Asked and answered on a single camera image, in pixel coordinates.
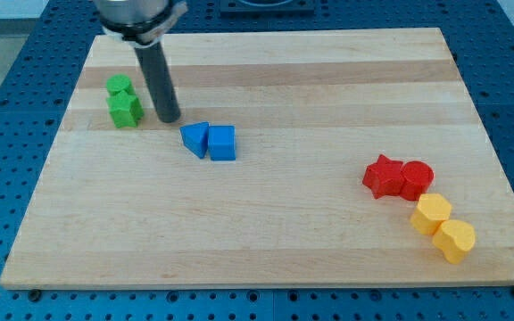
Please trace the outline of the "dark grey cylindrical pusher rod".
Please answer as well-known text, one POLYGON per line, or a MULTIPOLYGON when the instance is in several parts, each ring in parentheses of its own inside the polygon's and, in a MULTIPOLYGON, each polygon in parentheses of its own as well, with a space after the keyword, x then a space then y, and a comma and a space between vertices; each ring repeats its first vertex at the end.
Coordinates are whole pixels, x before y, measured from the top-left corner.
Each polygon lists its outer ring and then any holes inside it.
POLYGON ((177 121, 181 111, 161 44, 134 51, 158 119, 163 123, 177 121))

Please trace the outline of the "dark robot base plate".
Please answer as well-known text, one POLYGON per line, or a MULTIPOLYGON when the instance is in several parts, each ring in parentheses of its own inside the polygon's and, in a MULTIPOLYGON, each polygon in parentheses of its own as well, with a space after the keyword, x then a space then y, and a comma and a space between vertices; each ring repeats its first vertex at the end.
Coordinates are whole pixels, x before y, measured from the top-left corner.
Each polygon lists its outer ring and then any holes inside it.
POLYGON ((242 13, 311 13, 316 0, 219 0, 220 15, 242 13))

